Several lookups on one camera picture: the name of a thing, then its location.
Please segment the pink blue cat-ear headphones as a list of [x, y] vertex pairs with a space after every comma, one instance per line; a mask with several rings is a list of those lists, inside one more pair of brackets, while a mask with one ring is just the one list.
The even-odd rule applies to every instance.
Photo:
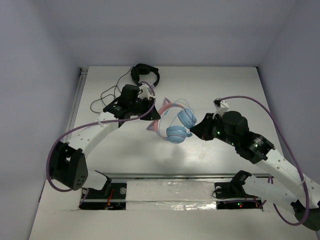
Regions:
[[[163, 119], [162, 117], [164, 117], [172, 108], [180, 108], [180, 111], [166, 128], [165, 135], [162, 135], [160, 128]], [[184, 98], [170, 101], [165, 97], [158, 113], [160, 114], [160, 119], [150, 123], [146, 128], [147, 131], [156, 133], [162, 140], [172, 144], [181, 144], [186, 138], [190, 138], [193, 135], [190, 132], [190, 128], [196, 125], [197, 118], [194, 110]]]

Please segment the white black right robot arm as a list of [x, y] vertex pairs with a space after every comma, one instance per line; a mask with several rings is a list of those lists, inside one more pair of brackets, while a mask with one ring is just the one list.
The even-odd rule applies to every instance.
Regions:
[[230, 185], [235, 196], [261, 197], [293, 214], [306, 228], [319, 231], [320, 185], [300, 174], [268, 139], [250, 131], [247, 119], [239, 112], [207, 113], [190, 131], [204, 141], [218, 139], [231, 145], [240, 157], [283, 185], [271, 185], [242, 170], [233, 177]]

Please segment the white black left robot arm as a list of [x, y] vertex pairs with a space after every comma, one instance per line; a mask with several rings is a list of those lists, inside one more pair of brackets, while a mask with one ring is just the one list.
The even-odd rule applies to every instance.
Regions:
[[46, 177], [51, 187], [62, 191], [53, 181], [65, 186], [65, 192], [89, 187], [89, 182], [94, 179], [86, 162], [89, 154], [125, 122], [158, 120], [160, 115], [155, 103], [154, 84], [145, 81], [140, 86], [126, 84], [120, 96], [105, 106], [94, 122], [78, 126], [58, 137], [46, 162]]

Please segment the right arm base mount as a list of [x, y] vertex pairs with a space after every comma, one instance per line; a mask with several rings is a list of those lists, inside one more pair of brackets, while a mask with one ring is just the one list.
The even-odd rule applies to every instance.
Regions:
[[245, 180], [252, 174], [240, 170], [228, 182], [217, 182], [211, 196], [217, 200], [218, 210], [263, 209], [263, 202], [254, 195], [245, 192]]

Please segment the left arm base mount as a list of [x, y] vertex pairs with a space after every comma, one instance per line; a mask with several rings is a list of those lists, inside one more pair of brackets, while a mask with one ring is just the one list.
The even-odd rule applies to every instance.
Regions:
[[81, 210], [126, 210], [127, 182], [110, 177], [102, 189], [83, 188], [78, 207]]

